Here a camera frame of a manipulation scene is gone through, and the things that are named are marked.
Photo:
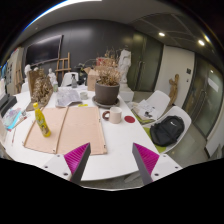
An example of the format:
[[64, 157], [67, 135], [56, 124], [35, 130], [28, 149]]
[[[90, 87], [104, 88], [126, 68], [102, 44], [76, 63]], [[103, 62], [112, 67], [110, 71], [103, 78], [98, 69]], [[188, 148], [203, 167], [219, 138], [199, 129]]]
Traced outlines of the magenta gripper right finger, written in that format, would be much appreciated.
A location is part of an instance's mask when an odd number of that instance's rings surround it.
[[137, 143], [133, 144], [132, 153], [138, 166], [143, 184], [147, 185], [152, 183], [153, 180], [151, 174], [158, 162], [159, 155]]

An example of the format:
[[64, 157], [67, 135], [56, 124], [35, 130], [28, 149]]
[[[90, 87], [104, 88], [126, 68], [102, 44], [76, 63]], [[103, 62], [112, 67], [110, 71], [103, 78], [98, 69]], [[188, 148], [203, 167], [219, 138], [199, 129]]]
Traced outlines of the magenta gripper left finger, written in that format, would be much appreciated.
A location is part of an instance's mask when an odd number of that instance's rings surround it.
[[90, 144], [86, 143], [64, 155], [65, 161], [72, 174], [70, 179], [72, 183], [80, 183], [90, 153]]

